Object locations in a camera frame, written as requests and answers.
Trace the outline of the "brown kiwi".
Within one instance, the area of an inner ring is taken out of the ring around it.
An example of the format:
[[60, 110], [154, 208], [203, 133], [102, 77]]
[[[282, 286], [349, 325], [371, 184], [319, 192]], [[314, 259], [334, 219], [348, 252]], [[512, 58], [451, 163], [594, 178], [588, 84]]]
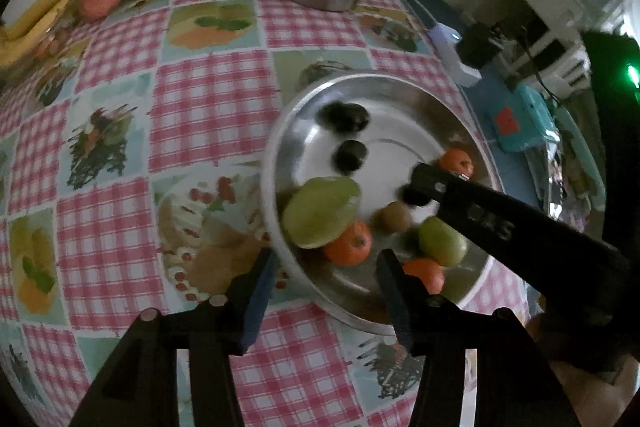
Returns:
[[409, 207], [398, 200], [378, 210], [375, 222], [387, 234], [405, 233], [413, 226]]

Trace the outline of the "green pear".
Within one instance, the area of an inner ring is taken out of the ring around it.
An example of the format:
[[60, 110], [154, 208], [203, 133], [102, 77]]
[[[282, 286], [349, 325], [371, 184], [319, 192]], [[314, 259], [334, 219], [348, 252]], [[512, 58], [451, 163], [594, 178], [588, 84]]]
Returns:
[[360, 185], [348, 176], [309, 179], [284, 207], [281, 228], [298, 248], [322, 247], [356, 219], [360, 199]]
[[458, 265], [469, 250], [468, 240], [436, 216], [418, 226], [421, 251], [443, 267]]

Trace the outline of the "dark plum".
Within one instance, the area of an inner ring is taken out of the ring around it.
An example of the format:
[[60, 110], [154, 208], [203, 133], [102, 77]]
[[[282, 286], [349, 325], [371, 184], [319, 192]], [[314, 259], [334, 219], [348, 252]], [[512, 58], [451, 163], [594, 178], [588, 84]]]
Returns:
[[352, 129], [352, 117], [346, 104], [333, 102], [321, 109], [320, 119], [326, 127], [337, 133], [347, 133]]
[[337, 128], [343, 133], [361, 132], [370, 122], [370, 115], [363, 106], [355, 103], [342, 104]]
[[344, 141], [333, 155], [334, 167], [341, 173], [349, 174], [359, 170], [368, 156], [367, 147], [357, 140]]

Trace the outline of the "orange far tangerine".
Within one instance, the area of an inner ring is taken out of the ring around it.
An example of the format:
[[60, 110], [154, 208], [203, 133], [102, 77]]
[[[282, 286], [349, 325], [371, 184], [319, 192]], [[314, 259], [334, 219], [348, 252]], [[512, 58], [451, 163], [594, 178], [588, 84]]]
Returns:
[[366, 261], [372, 248], [372, 234], [366, 222], [354, 221], [335, 239], [323, 246], [323, 254], [340, 267], [352, 267]]

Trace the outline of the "steel round tray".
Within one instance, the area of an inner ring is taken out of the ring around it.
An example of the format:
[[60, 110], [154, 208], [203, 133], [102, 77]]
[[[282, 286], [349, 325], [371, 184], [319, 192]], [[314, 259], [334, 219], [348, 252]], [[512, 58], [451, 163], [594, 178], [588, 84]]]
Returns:
[[358, 104], [370, 116], [355, 136], [368, 155], [352, 174], [361, 188], [358, 217], [364, 222], [371, 223], [378, 210], [399, 198], [416, 165], [436, 164], [450, 147], [471, 156], [473, 182], [496, 191], [502, 183], [483, 137], [436, 95], [398, 76], [374, 70], [336, 72], [299, 92], [282, 110], [262, 155], [260, 176], [262, 217], [271, 245], [303, 294], [327, 314], [358, 331], [388, 336], [394, 329], [375, 259], [383, 248], [392, 248], [400, 260], [413, 258], [405, 236], [373, 229], [369, 258], [354, 267], [338, 267], [321, 251], [297, 248], [280, 225], [286, 204], [307, 180], [337, 176], [333, 155], [344, 139], [324, 116], [326, 106], [337, 102]]

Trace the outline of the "teal tissue box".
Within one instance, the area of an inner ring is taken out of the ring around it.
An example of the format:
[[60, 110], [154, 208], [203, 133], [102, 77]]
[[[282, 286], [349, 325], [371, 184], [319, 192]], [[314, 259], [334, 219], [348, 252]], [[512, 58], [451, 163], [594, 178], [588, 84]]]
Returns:
[[532, 147], [559, 144], [560, 134], [541, 94], [519, 84], [489, 109], [498, 144], [506, 153], [520, 153]]

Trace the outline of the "white power strip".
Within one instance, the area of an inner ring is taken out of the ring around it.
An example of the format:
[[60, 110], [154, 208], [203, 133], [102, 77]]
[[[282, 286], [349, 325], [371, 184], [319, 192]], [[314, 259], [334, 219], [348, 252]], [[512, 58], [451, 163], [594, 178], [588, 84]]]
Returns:
[[471, 88], [482, 80], [482, 74], [478, 69], [465, 65], [458, 54], [457, 45], [461, 41], [461, 35], [447, 25], [436, 23], [427, 31], [433, 43], [439, 60], [450, 79], [460, 87]]

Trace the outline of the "black power adapter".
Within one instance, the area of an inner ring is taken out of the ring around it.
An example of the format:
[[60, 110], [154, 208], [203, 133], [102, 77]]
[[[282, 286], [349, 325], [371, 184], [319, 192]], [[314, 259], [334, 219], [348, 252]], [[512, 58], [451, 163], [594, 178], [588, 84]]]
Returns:
[[456, 45], [460, 61], [474, 69], [482, 69], [503, 49], [502, 31], [495, 26], [475, 23], [465, 29]]

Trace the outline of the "checkered fruit tablecloth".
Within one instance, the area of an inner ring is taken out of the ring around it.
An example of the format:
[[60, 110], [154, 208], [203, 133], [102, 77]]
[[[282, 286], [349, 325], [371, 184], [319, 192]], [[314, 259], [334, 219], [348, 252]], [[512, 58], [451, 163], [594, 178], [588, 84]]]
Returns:
[[308, 82], [381, 69], [480, 133], [425, 36], [399, 0], [129, 0], [3, 90], [1, 367], [28, 420], [66, 425], [140, 311], [198, 303], [205, 225], [262, 235], [262, 149]]

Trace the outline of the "glass fruit bowl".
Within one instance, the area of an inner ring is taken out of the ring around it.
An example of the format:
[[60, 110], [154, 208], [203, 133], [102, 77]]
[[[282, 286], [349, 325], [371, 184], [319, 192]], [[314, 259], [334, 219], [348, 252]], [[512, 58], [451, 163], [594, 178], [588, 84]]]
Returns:
[[1, 81], [18, 83], [38, 69], [48, 58], [64, 49], [74, 22], [59, 20], [32, 43], [4, 42], [1, 45]]

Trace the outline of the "lower yellow banana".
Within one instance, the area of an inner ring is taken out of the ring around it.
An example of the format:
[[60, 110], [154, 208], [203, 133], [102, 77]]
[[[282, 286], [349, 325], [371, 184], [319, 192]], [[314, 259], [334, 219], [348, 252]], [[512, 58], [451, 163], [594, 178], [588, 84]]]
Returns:
[[1, 43], [0, 64], [2, 68], [9, 68], [32, 52], [51, 30], [55, 23], [62, 17], [67, 5], [72, 0], [60, 0], [43, 17], [35, 23], [35, 26], [27, 31], [27, 34], [16, 40]]

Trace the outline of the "yellow banana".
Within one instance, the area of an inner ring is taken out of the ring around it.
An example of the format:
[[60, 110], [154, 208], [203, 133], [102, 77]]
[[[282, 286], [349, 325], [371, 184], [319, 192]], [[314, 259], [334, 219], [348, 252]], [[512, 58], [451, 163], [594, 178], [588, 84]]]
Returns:
[[72, 0], [60, 0], [43, 17], [35, 23], [35, 26], [27, 31], [27, 34], [16, 40], [1, 43], [0, 64], [2, 68], [9, 68], [32, 52], [51, 30], [55, 23], [62, 17], [67, 5]]
[[36, 0], [9, 28], [1, 25], [1, 41], [24, 37], [61, 0]]

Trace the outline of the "upper yellow banana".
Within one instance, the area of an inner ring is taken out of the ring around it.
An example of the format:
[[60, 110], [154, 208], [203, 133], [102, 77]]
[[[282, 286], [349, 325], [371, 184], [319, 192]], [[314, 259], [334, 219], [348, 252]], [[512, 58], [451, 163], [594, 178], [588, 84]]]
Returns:
[[61, 0], [36, 0], [9, 28], [1, 25], [1, 41], [24, 37]]

